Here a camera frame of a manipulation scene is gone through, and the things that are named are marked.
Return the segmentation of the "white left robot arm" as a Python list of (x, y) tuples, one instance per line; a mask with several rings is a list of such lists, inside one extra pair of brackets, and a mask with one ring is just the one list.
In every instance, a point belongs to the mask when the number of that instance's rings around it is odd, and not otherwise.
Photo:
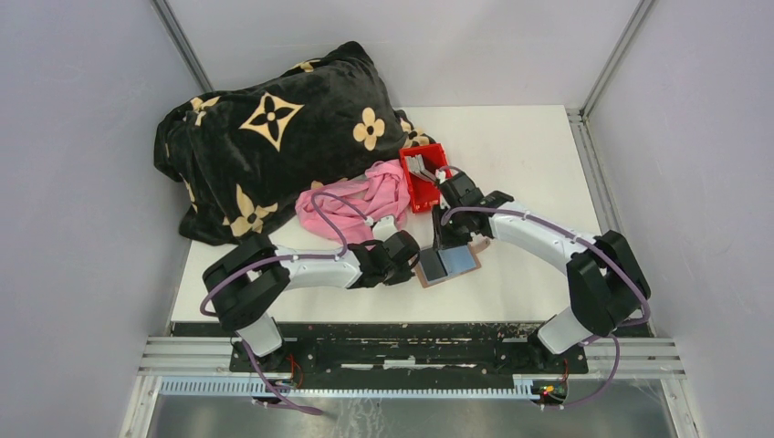
[(392, 286), (413, 277), (420, 248), (406, 231), (386, 240), (345, 244), (340, 250), (302, 251), (254, 235), (209, 266), (202, 275), (207, 295), (200, 312), (247, 343), (264, 370), (280, 369), (287, 346), (268, 310), (287, 290)]

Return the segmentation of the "tan leather card holder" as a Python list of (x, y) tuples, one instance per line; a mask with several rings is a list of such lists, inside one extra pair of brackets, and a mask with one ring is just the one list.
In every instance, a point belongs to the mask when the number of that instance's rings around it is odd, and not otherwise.
[(459, 276), (464, 276), (473, 271), (476, 271), (477, 269), (480, 269), (481, 262), (479, 260), (479, 255), (483, 251), (487, 250), (490, 245), (491, 240), (489, 238), (481, 238), (475, 239), (471, 244), (465, 246), (457, 246), (448, 249), (435, 249), (444, 262), (445, 268), (448, 272), (448, 277), (436, 284), (427, 286), (421, 277), (417, 263), (414, 271), (420, 285), (423, 288), (433, 287), (448, 280), (457, 278)]

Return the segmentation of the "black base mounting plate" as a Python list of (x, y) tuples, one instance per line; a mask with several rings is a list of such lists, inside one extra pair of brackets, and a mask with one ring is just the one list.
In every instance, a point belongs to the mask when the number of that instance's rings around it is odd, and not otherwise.
[(515, 375), (585, 374), (585, 352), (559, 356), (530, 339), (535, 323), (282, 323), (283, 345), (258, 364), (303, 390), (509, 389)]

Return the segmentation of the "red plastic bin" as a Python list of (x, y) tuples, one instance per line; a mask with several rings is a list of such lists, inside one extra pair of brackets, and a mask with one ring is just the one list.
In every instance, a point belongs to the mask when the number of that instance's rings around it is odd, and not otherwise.
[(430, 173), (434, 173), (438, 168), (448, 164), (445, 150), (440, 143), (400, 150), (400, 162), (406, 175), (411, 210), (414, 214), (429, 213), (434, 206), (440, 203), (441, 193), (432, 182), (425, 181), (410, 173), (406, 161), (407, 157), (422, 157), (426, 169)]

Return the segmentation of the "black floral blanket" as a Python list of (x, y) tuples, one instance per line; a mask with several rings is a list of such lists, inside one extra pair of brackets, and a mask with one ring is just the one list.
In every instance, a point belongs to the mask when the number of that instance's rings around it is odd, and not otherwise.
[(188, 192), (179, 234), (224, 245), (276, 231), (313, 187), (431, 142), (392, 105), (374, 62), (350, 41), (266, 82), (172, 109), (157, 127), (153, 163)]

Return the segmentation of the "black credit card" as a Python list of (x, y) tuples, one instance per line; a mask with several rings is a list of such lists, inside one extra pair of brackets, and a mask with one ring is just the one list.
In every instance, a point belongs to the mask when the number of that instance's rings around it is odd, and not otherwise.
[(436, 284), (448, 277), (448, 272), (441, 256), (432, 247), (420, 251), (417, 267), (427, 286)]

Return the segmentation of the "aluminium frame rails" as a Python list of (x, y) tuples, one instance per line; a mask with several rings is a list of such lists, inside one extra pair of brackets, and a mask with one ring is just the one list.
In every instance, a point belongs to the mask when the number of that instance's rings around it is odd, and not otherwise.
[[(683, 379), (685, 367), (670, 339), (600, 339), (560, 358), (542, 359), (523, 339), (332, 338), (290, 339), (262, 361), (268, 374), (311, 376), (338, 370), (476, 370), (524, 377)], [(252, 368), (238, 338), (148, 339), (141, 375), (228, 376)]]

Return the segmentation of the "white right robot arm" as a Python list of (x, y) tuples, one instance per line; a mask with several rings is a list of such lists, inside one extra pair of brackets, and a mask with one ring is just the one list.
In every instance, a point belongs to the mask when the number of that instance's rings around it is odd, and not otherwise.
[(528, 337), (527, 358), (534, 370), (550, 372), (568, 349), (650, 318), (651, 291), (622, 234), (594, 235), (563, 227), (532, 213), (509, 194), (483, 194), (454, 166), (436, 171), (435, 185), (443, 200), (433, 209), (436, 248), (467, 244), (480, 235), (519, 247), (566, 277), (569, 305)]

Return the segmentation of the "pink cloth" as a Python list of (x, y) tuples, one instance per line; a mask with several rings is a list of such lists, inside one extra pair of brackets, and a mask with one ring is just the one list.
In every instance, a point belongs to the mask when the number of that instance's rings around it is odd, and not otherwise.
[(376, 162), (353, 180), (324, 185), (314, 182), (302, 193), (295, 210), (300, 225), (322, 238), (340, 243), (361, 243), (374, 237), (374, 223), (391, 216), (403, 229), (410, 203), (408, 183), (397, 160)]

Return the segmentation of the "stack of credit cards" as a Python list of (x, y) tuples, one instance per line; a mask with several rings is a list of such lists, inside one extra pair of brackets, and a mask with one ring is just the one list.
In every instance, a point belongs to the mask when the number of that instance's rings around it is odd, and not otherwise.
[(426, 168), (424, 157), (422, 155), (405, 156), (404, 162), (411, 175), (422, 181), (436, 184), (437, 178), (433, 172), (430, 172)]

